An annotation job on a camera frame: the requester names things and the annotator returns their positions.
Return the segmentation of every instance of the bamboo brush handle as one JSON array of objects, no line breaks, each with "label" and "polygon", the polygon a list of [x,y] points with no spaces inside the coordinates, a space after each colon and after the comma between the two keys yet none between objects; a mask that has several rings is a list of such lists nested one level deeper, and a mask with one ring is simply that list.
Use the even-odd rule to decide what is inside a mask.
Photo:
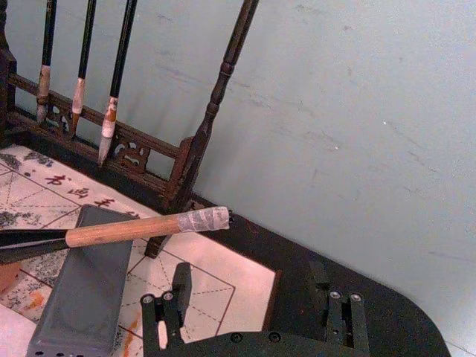
[{"label": "bamboo brush handle", "polygon": [[229,229],[229,221],[230,214],[226,207],[205,208],[168,216],[71,229],[66,233],[66,244],[73,248],[181,232],[217,231]]}]

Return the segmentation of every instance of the turned wooden post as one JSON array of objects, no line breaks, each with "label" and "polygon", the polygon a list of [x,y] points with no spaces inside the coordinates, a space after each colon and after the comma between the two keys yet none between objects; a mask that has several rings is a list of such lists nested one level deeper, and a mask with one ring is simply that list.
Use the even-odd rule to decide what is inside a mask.
[{"label": "turned wooden post", "polygon": [[239,54],[245,43],[246,35],[251,25],[254,12],[257,8],[259,0],[245,0],[239,12],[237,23],[233,29],[233,33],[228,43],[228,47],[223,58],[218,80],[210,96],[210,102],[205,111],[205,117],[196,131],[192,140],[190,151],[187,157],[184,171],[181,175],[175,196],[172,198],[168,210],[170,212],[179,212],[183,210],[190,195],[192,187],[195,184],[199,167],[207,149],[208,141],[211,137],[213,121],[219,111],[220,103],[225,96],[226,86],[233,74],[235,65],[238,61]]},{"label": "turned wooden post", "polygon": [[0,0],[0,143],[4,140],[7,113],[15,107],[15,86],[8,84],[8,77],[16,73],[16,59],[8,48],[6,20],[7,0]]}]

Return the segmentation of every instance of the carved wooden rail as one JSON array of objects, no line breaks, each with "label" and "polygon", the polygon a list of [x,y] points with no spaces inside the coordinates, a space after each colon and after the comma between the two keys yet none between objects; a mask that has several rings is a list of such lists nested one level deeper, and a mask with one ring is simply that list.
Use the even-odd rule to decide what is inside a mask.
[{"label": "carved wooden rail", "polygon": [[[152,188],[162,198],[163,209],[168,212],[183,210],[198,175],[199,166],[210,140],[213,121],[225,95],[226,85],[233,73],[251,20],[259,0],[245,0],[225,52],[219,77],[213,89],[204,120],[193,137],[185,138],[179,147],[154,138],[124,123],[117,122],[110,155],[103,165],[127,178]],[[71,99],[49,91],[47,120],[41,124],[34,115],[15,105],[16,88],[33,96],[38,85],[16,73],[16,59],[11,54],[4,32],[7,0],[0,0],[0,141],[6,125],[26,129],[67,150],[81,154],[91,161],[97,160],[97,147],[76,138],[72,128]],[[103,114],[86,106],[80,117],[101,126]],[[147,169],[150,153],[159,152],[174,160],[168,179]]]}]

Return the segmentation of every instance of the metal bolt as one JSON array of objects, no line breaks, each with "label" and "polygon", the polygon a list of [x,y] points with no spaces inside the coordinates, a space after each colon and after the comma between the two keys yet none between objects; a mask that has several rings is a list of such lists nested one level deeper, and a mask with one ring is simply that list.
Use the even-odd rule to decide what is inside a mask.
[{"label": "metal bolt", "polygon": [[351,294],[350,298],[354,301],[362,301],[362,296],[360,296],[359,294]]},{"label": "metal bolt", "polygon": [[281,336],[280,336],[280,334],[277,333],[277,332],[271,332],[271,333],[269,334],[268,338],[269,338],[269,340],[270,340],[272,343],[274,343],[274,344],[276,344],[277,342],[281,341]]},{"label": "metal bolt", "polygon": [[238,342],[242,341],[243,335],[241,333],[234,332],[231,334],[230,339],[231,339],[231,342],[237,344]]},{"label": "metal bolt", "polygon": [[144,297],[142,298],[142,302],[143,302],[143,303],[152,303],[152,300],[154,300],[154,299],[152,298],[151,295],[147,295],[147,296],[144,296]]},{"label": "metal bolt", "polygon": [[340,299],[341,295],[338,292],[330,292],[330,297],[332,299]]}]

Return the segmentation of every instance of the light blue wall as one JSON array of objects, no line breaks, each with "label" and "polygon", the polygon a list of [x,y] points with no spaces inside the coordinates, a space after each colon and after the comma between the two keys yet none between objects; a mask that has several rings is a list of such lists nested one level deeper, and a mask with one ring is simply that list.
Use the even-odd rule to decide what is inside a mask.
[{"label": "light blue wall", "polygon": [[[32,80],[44,3],[8,8],[11,50]],[[124,5],[97,6],[86,104],[100,111]],[[140,0],[118,119],[177,145],[192,135],[240,5]],[[52,89],[69,96],[85,11],[86,1],[59,1]],[[262,0],[196,182],[204,197],[396,287],[473,353],[475,11],[473,1]],[[100,131],[80,134],[97,142]],[[167,174],[171,162],[151,166]]]}]

